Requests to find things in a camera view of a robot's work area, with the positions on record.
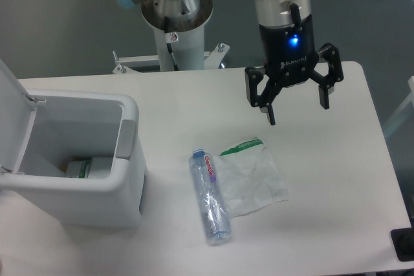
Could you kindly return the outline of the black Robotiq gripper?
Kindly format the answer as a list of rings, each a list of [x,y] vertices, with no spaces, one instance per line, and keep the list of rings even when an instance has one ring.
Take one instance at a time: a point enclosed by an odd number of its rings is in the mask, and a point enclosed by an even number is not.
[[[301,21],[300,25],[283,28],[259,26],[265,54],[265,67],[246,67],[246,97],[252,107],[260,108],[271,125],[276,124],[272,102],[282,88],[303,83],[311,78],[318,84],[320,105],[329,109],[329,94],[334,84],[343,81],[343,68],[340,53],[331,43],[324,44],[317,52],[314,45],[312,17]],[[319,58],[328,65],[328,73],[321,75],[315,71]],[[268,81],[259,94],[257,86],[265,77]]]

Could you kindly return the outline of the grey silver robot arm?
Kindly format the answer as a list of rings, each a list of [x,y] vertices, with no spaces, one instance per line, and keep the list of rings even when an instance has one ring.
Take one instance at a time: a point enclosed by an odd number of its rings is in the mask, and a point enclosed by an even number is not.
[[[162,71],[205,68],[204,26],[212,0],[117,0],[139,5],[153,29]],[[254,0],[265,55],[264,65],[245,69],[246,97],[275,124],[272,102],[282,89],[315,81],[320,104],[329,108],[329,94],[343,80],[338,49],[314,45],[310,0]]]

